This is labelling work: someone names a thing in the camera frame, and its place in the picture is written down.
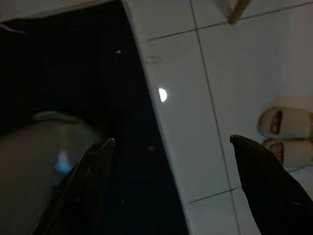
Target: wooden stick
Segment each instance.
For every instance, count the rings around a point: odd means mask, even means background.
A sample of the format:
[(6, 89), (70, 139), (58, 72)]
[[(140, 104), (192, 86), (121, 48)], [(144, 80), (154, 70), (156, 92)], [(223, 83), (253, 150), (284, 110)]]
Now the wooden stick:
[(241, 14), (249, 5), (250, 2), (251, 0), (238, 0), (235, 9), (233, 10), (228, 19), (228, 22), (230, 24), (234, 24), (239, 19), (239, 17), (241, 16)]

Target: dark background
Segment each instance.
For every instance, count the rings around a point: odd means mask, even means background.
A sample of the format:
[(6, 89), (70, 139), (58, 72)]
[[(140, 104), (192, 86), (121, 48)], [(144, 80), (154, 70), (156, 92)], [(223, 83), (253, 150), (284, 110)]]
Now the dark background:
[(0, 133), (58, 110), (116, 138), (99, 234), (188, 234), (134, 37), (115, 1), (0, 29)]

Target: slipper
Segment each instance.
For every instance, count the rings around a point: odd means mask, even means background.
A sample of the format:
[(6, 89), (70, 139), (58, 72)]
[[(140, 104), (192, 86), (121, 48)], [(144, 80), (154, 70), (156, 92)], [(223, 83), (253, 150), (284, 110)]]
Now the slipper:
[[(279, 133), (271, 131), (272, 118), (277, 112), (281, 111), (282, 119)], [(265, 110), (258, 122), (259, 132), (266, 137), (294, 139), (311, 138), (310, 112), (305, 109), (275, 106)]]
[(40, 121), (61, 121), (63, 123), (75, 123), (77, 121), (76, 117), (68, 114), (63, 114), (58, 111), (43, 111), (37, 113), (33, 116), (35, 122)]
[(0, 153), (5, 156), (0, 158), (4, 179), (0, 217), (8, 225), (4, 230), (1, 227), (0, 231), (8, 231), (1, 234), (33, 234), (53, 187), (96, 142), (95, 130), (79, 118), (46, 114), (43, 118), (41, 113), (40, 119), (38, 115), (37, 123), (0, 139)]
[(313, 164), (313, 145), (311, 140), (267, 139), (263, 146), (270, 150), (274, 143), (283, 145), (283, 167), (299, 167)]

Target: tile grout line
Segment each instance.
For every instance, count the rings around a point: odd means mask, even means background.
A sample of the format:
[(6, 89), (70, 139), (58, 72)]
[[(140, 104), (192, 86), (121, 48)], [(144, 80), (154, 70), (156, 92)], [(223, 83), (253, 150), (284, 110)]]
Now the tile grout line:
[(292, 172), (301, 171), (301, 170), (303, 170), (303, 169), (305, 169), (305, 168), (306, 168), (306, 166), (300, 166), (300, 167), (298, 167), (298, 168), (296, 168), (296, 169), (293, 169), (293, 170), (291, 170), (291, 171), (287, 171), (287, 173), (289, 174), (289, 173), (292, 173)]
[(192, 203), (199, 202), (199, 201), (202, 201), (202, 200), (205, 200), (205, 199), (211, 198), (211, 197), (215, 197), (215, 196), (218, 196), (218, 195), (224, 194), (224, 193), (226, 193), (226, 192), (232, 192), (232, 191), (237, 190), (237, 189), (240, 189), (240, 188), (241, 188), (241, 187), (238, 187), (238, 188), (232, 188), (232, 189), (228, 189), (228, 190), (225, 190), (225, 191), (222, 191), (222, 192), (218, 192), (218, 193), (215, 193), (215, 194), (210, 195), (210, 196), (207, 196), (207, 197), (202, 197), (202, 198), (199, 198), (199, 199), (193, 200), (193, 201), (191, 201), (191, 202), (188, 202), (188, 204), (192, 204)]
[(228, 21), (221, 21), (219, 23), (215, 23), (215, 24), (210, 24), (207, 26), (202, 26), (202, 27), (197, 27), (197, 30), (201, 30), (201, 29), (206, 29), (206, 28), (211, 28), (211, 27), (215, 27), (215, 26), (220, 26), (220, 25), (224, 25), (224, 24), (229, 24)]
[(164, 35), (164, 36), (150, 38), (150, 39), (147, 40), (147, 42), (151, 42), (151, 41), (154, 41), (154, 40), (157, 40), (157, 39), (167, 38), (167, 37), (171, 37), (171, 36), (175, 36), (175, 35), (180, 35), (180, 34), (183, 34), (183, 33), (193, 32), (193, 31), (196, 31), (196, 29), (194, 28), (194, 29), (190, 29), (190, 30), (186, 30), (186, 31), (178, 32), (178, 33), (171, 33), (171, 34), (167, 34), (167, 35)]
[(229, 192), (230, 192), (230, 198), (231, 198), (231, 202), (232, 202), (232, 206), (233, 206), (233, 212), (234, 212), (235, 221), (236, 221), (236, 225), (237, 225), (237, 231), (238, 231), (238, 235), (241, 235), (241, 231), (240, 231), (240, 227), (239, 227), (239, 221), (238, 221), (238, 215), (237, 215), (235, 202), (234, 202), (234, 197), (233, 197), (233, 194), (231, 192), (231, 184), (230, 184), (229, 173), (228, 173), (227, 164), (226, 164), (225, 153), (224, 153), (224, 149), (223, 149), (223, 145), (222, 145), (221, 132), (220, 132), (217, 116), (216, 116), (216, 110), (215, 110), (215, 106), (214, 106), (214, 102), (213, 102), (213, 95), (211, 92), (211, 86), (210, 86), (210, 82), (209, 82), (208, 72), (207, 72), (206, 65), (205, 65), (204, 54), (203, 54), (203, 50), (202, 50), (202, 45), (201, 45), (201, 41), (200, 41), (200, 36), (199, 36), (199, 32), (198, 32), (197, 21), (196, 21), (194, 8), (192, 5), (192, 0), (189, 0), (189, 3), (190, 3), (191, 10), (192, 10), (193, 18), (194, 18), (194, 24), (196, 27), (196, 35), (197, 35), (197, 40), (198, 40), (198, 44), (199, 44), (199, 49), (200, 49), (200, 54), (201, 54), (201, 59), (202, 59), (202, 65), (204, 68), (204, 74), (206, 77), (206, 82), (207, 82), (207, 86), (208, 86), (209, 94), (210, 94), (210, 98), (211, 98), (211, 104), (212, 104), (215, 124), (217, 127), (217, 133), (218, 133), (218, 138), (219, 138), (219, 142), (220, 142), (220, 148), (221, 148), (221, 152), (222, 152), (222, 157), (223, 157), (223, 162), (224, 162), (224, 167), (225, 167), (225, 172), (226, 172), (226, 177), (227, 177), (227, 182), (228, 182), (228, 188), (229, 188)]

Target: white tiled floor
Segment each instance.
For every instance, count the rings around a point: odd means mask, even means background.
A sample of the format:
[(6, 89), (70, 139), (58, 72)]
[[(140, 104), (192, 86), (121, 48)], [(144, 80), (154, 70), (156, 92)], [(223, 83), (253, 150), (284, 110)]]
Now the white tiled floor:
[[(235, 2), (124, 0), (194, 235), (260, 234), (237, 188), (229, 136), (261, 141), (257, 119), (269, 102), (313, 94), (313, 3), (253, 0), (242, 15), (249, 18), (228, 25)], [(164, 103), (159, 88), (168, 93)], [(313, 198), (313, 168), (291, 174)]]
[(239, 234), (230, 192), (194, 202), (190, 208), (192, 234)]

